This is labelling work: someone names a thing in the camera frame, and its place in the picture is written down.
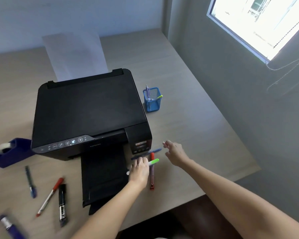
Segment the person's left hand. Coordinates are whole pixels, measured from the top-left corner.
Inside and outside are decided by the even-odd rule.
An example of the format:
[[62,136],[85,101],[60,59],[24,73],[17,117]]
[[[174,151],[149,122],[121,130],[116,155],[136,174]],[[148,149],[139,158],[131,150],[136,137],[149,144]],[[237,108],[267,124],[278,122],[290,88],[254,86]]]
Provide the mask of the person's left hand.
[[148,181],[149,177],[149,166],[148,159],[144,157],[145,166],[143,168],[137,168],[129,170],[129,185],[137,188],[138,190],[143,190]]

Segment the person's right hand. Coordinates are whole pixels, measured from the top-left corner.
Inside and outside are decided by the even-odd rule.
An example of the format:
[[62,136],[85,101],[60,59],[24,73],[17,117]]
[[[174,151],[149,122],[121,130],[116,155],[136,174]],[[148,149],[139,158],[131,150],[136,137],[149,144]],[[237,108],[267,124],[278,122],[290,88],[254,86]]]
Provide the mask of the person's right hand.
[[183,169],[190,161],[181,144],[166,140],[163,142],[163,147],[173,153],[173,159],[169,159],[173,165]]

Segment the person's right forearm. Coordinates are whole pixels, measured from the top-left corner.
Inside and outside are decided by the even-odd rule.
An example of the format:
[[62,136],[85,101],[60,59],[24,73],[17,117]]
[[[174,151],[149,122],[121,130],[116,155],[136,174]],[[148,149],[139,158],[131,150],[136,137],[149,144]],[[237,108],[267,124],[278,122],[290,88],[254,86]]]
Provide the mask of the person's right forearm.
[[186,171],[243,239],[299,239],[299,223],[266,200],[191,159]]

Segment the person's left forearm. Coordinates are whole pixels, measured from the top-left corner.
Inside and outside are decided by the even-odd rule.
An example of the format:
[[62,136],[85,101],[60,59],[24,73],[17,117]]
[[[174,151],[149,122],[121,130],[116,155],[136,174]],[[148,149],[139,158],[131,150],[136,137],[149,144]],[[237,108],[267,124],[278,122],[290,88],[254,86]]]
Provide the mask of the person's left forearm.
[[141,182],[128,182],[115,197],[93,214],[71,239],[115,239],[144,187]]

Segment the slim blue pen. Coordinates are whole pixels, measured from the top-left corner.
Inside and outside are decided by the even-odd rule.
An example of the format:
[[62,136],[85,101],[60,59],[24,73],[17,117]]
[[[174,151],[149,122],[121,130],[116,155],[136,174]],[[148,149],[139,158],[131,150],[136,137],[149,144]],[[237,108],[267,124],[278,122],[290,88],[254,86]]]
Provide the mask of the slim blue pen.
[[142,153],[140,155],[136,155],[136,156],[132,157],[131,160],[136,160],[139,157],[146,157],[147,155],[150,155],[151,153],[160,152],[161,150],[162,150],[162,148],[157,148],[157,149],[154,149],[154,150],[151,150],[151,151],[147,151],[145,153]]

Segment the blue mesh pen holder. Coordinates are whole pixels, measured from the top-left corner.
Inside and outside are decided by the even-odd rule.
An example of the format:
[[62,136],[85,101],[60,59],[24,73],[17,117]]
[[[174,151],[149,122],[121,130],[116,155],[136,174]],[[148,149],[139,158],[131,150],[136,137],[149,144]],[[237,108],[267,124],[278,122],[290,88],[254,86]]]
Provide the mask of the blue mesh pen holder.
[[156,100],[156,98],[161,95],[161,92],[158,87],[152,87],[149,89],[150,89],[150,97],[152,99],[149,102],[146,99],[147,98],[146,89],[143,90],[145,108],[147,112],[155,112],[160,109],[160,103],[162,98],[158,100]]

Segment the black inkjet printer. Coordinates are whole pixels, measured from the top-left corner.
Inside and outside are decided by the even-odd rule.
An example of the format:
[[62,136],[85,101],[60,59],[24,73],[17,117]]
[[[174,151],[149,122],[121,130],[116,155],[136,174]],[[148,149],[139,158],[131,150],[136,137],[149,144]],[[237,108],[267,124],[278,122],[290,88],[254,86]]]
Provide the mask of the black inkjet printer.
[[94,214],[128,182],[124,148],[151,149],[152,133],[132,73],[110,73],[40,86],[31,150],[68,161],[81,158],[83,207]]

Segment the black marker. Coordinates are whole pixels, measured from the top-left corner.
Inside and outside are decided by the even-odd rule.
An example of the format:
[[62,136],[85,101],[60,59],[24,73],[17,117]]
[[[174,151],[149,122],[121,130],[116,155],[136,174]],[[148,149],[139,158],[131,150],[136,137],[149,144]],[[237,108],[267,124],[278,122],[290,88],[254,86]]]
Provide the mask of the black marker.
[[68,222],[66,212],[66,184],[61,184],[58,189],[59,212],[60,212],[60,227],[64,227]]

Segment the red and white pen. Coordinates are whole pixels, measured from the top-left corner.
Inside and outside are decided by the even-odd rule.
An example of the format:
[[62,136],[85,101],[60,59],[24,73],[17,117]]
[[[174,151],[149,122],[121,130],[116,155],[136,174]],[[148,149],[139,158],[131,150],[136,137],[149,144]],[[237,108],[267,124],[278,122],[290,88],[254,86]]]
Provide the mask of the red and white pen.
[[56,190],[59,188],[59,186],[62,184],[62,182],[64,181],[63,177],[60,177],[58,179],[58,181],[56,182],[56,184],[54,185],[54,187],[52,188],[51,192],[49,193],[48,197],[46,198],[46,200],[44,201],[43,205],[40,207],[39,211],[36,214],[36,218],[39,217],[43,211],[45,210],[46,206],[48,205],[50,199],[52,198],[52,196],[55,194]]

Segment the dark blue ballpoint pen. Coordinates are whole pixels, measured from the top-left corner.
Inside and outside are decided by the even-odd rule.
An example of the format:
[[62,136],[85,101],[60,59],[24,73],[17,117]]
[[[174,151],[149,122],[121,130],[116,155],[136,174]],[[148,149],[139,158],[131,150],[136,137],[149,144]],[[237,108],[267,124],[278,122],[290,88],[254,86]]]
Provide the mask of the dark blue ballpoint pen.
[[28,185],[29,185],[29,188],[30,188],[31,197],[34,199],[34,198],[37,197],[37,190],[36,190],[35,185],[33,184],[29,166],[25,166],[25,173],[26,173],[26,177],[27,177],[27,180],[28,180]]

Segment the white paper sheet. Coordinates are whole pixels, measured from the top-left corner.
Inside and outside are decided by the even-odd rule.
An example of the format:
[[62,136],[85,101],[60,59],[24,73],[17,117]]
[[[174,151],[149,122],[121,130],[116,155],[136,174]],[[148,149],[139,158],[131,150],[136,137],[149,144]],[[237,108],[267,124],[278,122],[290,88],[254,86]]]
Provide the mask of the white paper sheet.
[[95,30],[63,32],[42,37],[57,81],[108,73],[108,67]]

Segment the blue tape dispenser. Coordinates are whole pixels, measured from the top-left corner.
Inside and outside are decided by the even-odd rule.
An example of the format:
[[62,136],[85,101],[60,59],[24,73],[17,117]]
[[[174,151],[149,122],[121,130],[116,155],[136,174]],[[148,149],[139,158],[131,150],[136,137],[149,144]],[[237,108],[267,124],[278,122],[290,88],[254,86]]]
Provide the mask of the blue tape dispenser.
[[35,155],[35,152],[31,150],[31,140],[15,138],[9,142],[13,147],[7,153],[0,155],[0,168],[6,168]]

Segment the window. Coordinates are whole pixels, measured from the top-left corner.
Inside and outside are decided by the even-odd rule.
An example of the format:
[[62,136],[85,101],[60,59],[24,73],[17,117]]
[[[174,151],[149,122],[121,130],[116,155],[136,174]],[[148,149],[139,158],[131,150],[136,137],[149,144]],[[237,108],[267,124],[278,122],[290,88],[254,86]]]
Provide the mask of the window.
[[268,64],[299,31],[299,0],[211,0],[207,17]]

